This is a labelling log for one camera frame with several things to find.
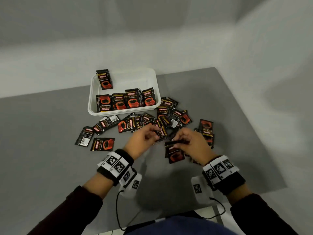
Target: gray tabletop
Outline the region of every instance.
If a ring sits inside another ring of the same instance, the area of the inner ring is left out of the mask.
[[[286,187],[278,169],[215,68],[158,76],[161,96],[179,101],[193,123],[214,122],[215,151],[229,155],[257,193]],[[89,86],[0,99],[1,219],[4,234],[25,234],[49,214],[73,189],[95,174],[106,152],[74,145],[83,126],[100,118],[88,114]],[[156,116],[156,110],[149,113]],[[123,147],[130,132],[117,128],[103,137],[115,137]],[[122,226],[137,224],[203,207],[195,198],[190,178],[201,167],[184,160],[169,164],[163,143],[151,147],[134,163],[143,175],[135,199],[119,199]],[[117,229],[115,199],[118,187],[84,234]],[[215,197],[225,198],[218,192]]]

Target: maroon sleeve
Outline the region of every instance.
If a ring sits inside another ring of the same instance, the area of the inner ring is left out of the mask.
[[[257,194],[251,194],[231,207],[234,220],[246,235],[297,234]]]
[[[102,199],[98,195],[78,186],[29,234],[81,234],[97,216],[102,203]]]

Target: white plastic bin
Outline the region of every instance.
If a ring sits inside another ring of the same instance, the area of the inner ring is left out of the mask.
[[[113,89],[102,90],[97,75],[92,77],[90,84],[90,94],[88,102],[88,112],[96,116],[108,116],[127,114],[131,112],[153,110],[161,104],[159,86],[157,84],[156,73],[151,68],[110,71],[110,76],[113,82]],[[131,108],[125,110],[112,110],[107,112],[97,113],[96,95],[98,94],[113,94],[124,93],[126,89],[140,88],[142,91],[153,87],[156,98],[156,105]]]

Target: left hand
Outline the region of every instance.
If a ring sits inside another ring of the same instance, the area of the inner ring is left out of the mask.
[[[158,126],[148,124],[137,130],[123,148],[134,160],[139,158],[149,147],[160,138],[153,130],[160,130]]]

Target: hand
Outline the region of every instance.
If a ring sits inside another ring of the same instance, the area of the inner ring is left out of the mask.
[[[160,130],[158,126],[148,124],[137,130],[123,148],[134,160],[139,158],[150,146],[160,138],[153,130]]]
[[[202,166],[217,157],[217,154],[211,150],[211,147],[199,132],[193,131],[189,128],[182,128],[176,133],[173,141],[179,139],[189,141],[189,144],[177,143],[174,147],[183,150]]]

